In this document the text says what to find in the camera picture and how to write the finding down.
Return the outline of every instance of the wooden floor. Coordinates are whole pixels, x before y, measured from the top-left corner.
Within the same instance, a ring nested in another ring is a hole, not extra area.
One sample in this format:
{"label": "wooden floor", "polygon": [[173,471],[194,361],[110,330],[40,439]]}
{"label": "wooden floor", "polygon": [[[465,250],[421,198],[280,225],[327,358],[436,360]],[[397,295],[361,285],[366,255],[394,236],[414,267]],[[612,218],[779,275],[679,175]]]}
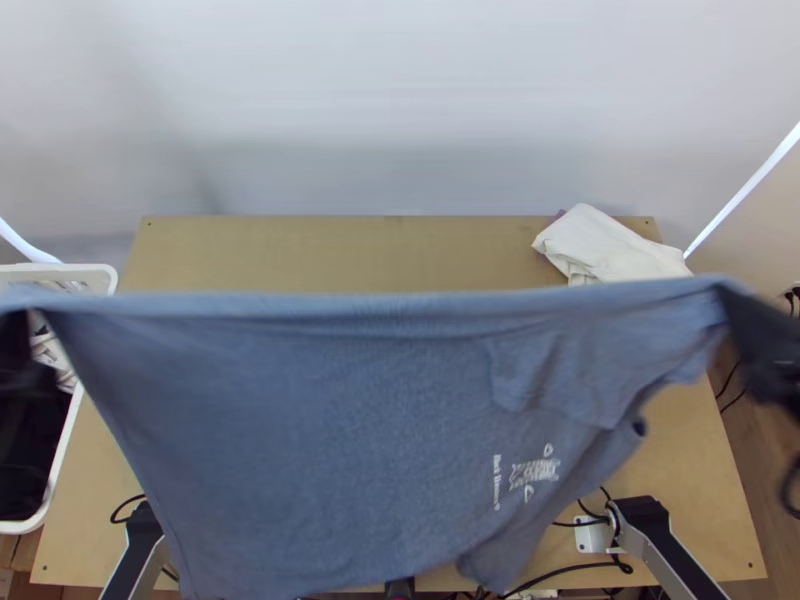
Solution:
{"label": "wooden floor", "polygon": [[[714,389],[721,388],[736,358],[728,346],[723,346],[717,365],[709,373]],[[738,375],[737,370],[719,399],[720,406],[743,389]],[[723,588],[732,600],[800,598],[800,521],[786,514],[778,502],[778,486],[800,453],[800,424],[777,406],[756,404],[749,395],[726,410],[722,418],[769,573],[769,579],[723,584]],[[719,499],[719,510],[725,510],[725,498]]]}

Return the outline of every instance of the printed logo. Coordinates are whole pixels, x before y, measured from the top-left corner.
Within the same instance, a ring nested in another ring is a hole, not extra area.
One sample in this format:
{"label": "printed logo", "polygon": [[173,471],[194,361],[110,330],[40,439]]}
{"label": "printed logo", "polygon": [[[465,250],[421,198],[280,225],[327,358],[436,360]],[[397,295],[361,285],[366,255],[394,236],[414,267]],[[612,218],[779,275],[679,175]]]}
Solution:
{"label": "printed logo", "polygon": [[493,478],[492,482],[494,483],[494,509],[500,510],[500,483],[503,481],[503,474],[500,470],[500,460],[502,459],[502,455],[495,454],[492,457],[492,464],[494,465],[493,469]]}
{"label": "printed logo", "polygon": [[547,458],[553,454],[553,445],[544,447],[545,458],[537,458],[524,463],[512,464],[511,474],[508,476],[508,491],[511,492],[523,485],[527,486],[536,481],[558,481],[558,467],[561,461],[557,458]]}

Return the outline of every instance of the white cord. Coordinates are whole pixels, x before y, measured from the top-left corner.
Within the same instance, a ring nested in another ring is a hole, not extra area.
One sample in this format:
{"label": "white cord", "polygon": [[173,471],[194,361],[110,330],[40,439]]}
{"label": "white cord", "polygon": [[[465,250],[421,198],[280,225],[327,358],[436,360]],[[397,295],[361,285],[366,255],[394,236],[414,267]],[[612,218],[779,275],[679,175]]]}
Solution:
{"label": "white cord", "polygon": [[689,255],[691,255],[691,253],[694,252],[697,249],[697,247],[703,243],[703,240],[705,240],[709,235],[711,235],[711,232],[714,231],[719,226],[719,224],[722,223],[728,217],[728,215],[731,214],[733,210],[737,206],[739,206],[739,204],[742,203],[742,200],[744,200],[748,195],[750,195],[750,192],[752,192],[755,189],[755,187],[759,183],[761,183],[764,177],[769,175],[769,172],[772,171],[775,165],[781,162],[783,157],[786,156],[786,154],[788,154],[789,150],[794,148],[794,145],[798,141],[800,141],[800,123],[794,126],[794,128],[789,132],[789,134],[785,138],[783,138],[783,141],[780,144],[778,144],[778,147],[775,148],[773,153],[769,155],[769,158],[767,158],[767,160],[764,161],[764,164],[758,168],[758,171],[753,173],[753,176],[750,179],[748,179],[747,183],[745,183],[742,186],[742,189],[736,192],[736,195],[734,195],[734,197],[731,198],[728,201],[728,203],[722,207],[722,210],[719,211],[719,213],[717,213],[717,216],[711,219],[711,221],[709,222],[708,225],[705,226],[703,231],[701,231],[699,235],[694,239],[694,241],[691,244],[689,244],[689,247],[683,253],[684,259],[689,258]]}
{"label": "white cord", "polygon": [[31,262],[61,264],[61,261],[52,254],[39,250],[36,246],[32,246],[25,241],[3,217],[0,217],[0,235],[3,236],[9,244],[14,246],[14,248],[22,252]]}

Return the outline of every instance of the black fabric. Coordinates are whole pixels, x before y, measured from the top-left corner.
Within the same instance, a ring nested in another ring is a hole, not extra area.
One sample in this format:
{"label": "black fabric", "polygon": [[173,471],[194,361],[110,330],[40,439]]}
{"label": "black fabric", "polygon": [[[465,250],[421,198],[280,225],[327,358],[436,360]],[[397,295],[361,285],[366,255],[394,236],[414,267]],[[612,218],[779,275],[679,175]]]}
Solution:
{"label": "black fabric", "polygon": [[800,321],[722,285],[717,294],[751,395],[781,404],[800,422]]}
{"label": "black fabric", "polygon": [[31,358],[24,312],[0,317],[0,520],[25,520],[42,503],[70,395]]}

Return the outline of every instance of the metal stand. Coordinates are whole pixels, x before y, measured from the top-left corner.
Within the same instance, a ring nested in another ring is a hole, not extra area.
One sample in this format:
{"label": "metal stand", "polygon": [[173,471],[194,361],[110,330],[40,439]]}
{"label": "metal stand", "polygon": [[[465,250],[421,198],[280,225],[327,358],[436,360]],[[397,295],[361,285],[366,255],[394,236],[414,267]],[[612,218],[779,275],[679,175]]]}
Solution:
{"label": "metal stand", "polygon": [[128,547],[106,584],[100,600],[147,600],[167,563],[164,532],[150,505],[142,502],[125,523]]}

